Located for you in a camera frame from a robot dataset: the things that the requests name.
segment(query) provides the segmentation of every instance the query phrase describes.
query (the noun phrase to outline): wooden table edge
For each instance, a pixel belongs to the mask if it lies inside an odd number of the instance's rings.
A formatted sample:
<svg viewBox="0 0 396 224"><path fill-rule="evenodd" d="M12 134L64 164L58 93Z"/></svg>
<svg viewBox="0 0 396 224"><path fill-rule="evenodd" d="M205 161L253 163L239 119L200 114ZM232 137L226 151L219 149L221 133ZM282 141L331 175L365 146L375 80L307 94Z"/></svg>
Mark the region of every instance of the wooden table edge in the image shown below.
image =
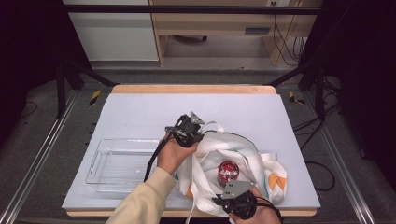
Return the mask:
<svg viewBox="0 0 396 224"><path fill-rule="evenodd" d="M262 85L117 85L111 93L276 94L276 89Z"/></svg>
<svg viewBox="0 0 396 224"><path fill-rule="evenodd" d="M282 217L312 217L317 213L316 208L279 209ZM188 217L190 210L165 210L163 217ZM111 210L66 210L70 217L110 217ZM200 210L194 210L192 217L216 217Z"/></svg>

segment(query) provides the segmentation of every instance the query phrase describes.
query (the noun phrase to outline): white tabletop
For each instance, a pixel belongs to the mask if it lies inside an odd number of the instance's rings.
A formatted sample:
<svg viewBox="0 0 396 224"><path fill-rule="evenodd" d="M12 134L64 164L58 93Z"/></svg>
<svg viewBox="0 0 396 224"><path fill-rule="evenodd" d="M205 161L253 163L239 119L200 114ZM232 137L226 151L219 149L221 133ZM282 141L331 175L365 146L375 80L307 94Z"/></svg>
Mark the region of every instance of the white tabletop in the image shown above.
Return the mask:
<svg viewBox="0 0 396 224"><path fill-rule="evenodd" d="M63 208L77 211L114 209L126 196L99 193L86 183L93 157L102 139L161 139L165 126L193 111L205 122L216 121L226 132L252 141L261 153L277 153L288 172L285 200L279 209L318 208L320 203L295 139L282 100L276 94L141 94L111 93L92 135ZM167 208L191 209L191 199L174 190Z"/></svg>

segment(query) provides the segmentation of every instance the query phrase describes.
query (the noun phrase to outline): aluminum rail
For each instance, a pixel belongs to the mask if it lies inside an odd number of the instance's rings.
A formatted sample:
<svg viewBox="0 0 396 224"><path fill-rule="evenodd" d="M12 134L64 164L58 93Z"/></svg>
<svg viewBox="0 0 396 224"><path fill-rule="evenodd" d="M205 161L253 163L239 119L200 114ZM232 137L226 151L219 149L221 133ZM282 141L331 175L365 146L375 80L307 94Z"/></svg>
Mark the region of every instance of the aluminum rail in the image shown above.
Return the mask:
<svg viewBox="0 0 396 224"><path fill-rule="evenodd" d="M314 116L317 115L315 108L313 107L314 99L311 94L303 92L304 98L309 105L311 112ZM350 203L356 213L356 216L359 219L361 224L375 224L375 219L366 203L364 201L363 196L361 195L361 191L358 188L355 180L353 179L352 174L349 172L346 163L342 159L337 146L332 140L332 136L329 133L329 130L326 128L326 125L320 129L322 139L326 145L327 151L329 153L330 159L332 160L332 164L334 165L334 169L340 178L341 184L344 187L347 197L349 198Z"/></svg>
<svg viewBox="0 0 396 224"><path fill-rule="evenodd" d="M22 180L18 190L15 192L6 210L0 216L0 224L13 223L17 218L17 215L21 211L23 203L29 195L33 184L37 180L38 175L40 174L40 171L44 166L44 163L47 160L47 157L50 154L52 147L55 144L55 141L58 138L58 135L67 120L67 117L70 114L70 111L73 108L77 96L78 91L71 91L67 102L68 107L64 111L63 115L59 119L56 119L54 124L52 125L52 128L47 135L46 140L44 141L41 148L38 150L37 155L35 156L35 160L33 161L24 179Z"/></svg>

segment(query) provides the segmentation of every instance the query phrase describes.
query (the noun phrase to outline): white table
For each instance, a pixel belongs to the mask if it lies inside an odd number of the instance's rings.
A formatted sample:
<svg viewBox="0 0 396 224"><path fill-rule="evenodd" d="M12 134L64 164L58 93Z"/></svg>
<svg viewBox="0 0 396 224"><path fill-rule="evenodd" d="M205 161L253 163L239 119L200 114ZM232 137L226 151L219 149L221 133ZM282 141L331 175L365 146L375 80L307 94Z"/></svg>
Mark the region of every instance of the white table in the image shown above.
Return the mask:
<svg viewBox="0 0 396 224"><path fill-rule="evenodd" d="M72 217L109 217L126 194L98 193L86 183L102 139L162 139L165 126L180 115L196 113L216 121L226 132L251 140L258 150L277 153L288 172L285 200L276 204L284 217L310 217L320 207L282 100L272 87L130 85L115 87L108 96L63 208ZM186 217L192 201L173 190L164 217ZM195 210L194 217L210 217Z"/></svg>

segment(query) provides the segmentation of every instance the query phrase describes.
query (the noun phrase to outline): red object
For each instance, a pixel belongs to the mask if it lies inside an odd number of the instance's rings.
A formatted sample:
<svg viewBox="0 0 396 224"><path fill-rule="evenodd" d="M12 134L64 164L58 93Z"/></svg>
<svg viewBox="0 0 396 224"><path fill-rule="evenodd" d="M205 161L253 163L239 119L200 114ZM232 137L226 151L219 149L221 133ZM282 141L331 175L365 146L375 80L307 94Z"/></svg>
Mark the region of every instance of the red object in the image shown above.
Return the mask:
<svg viewBox="0 0 396 224"><path fill-rule="evenodd" d="M224 161L219 166L218 182L225 188L228 181L236 180L239 176L239 167L233 161Z"/></svg>

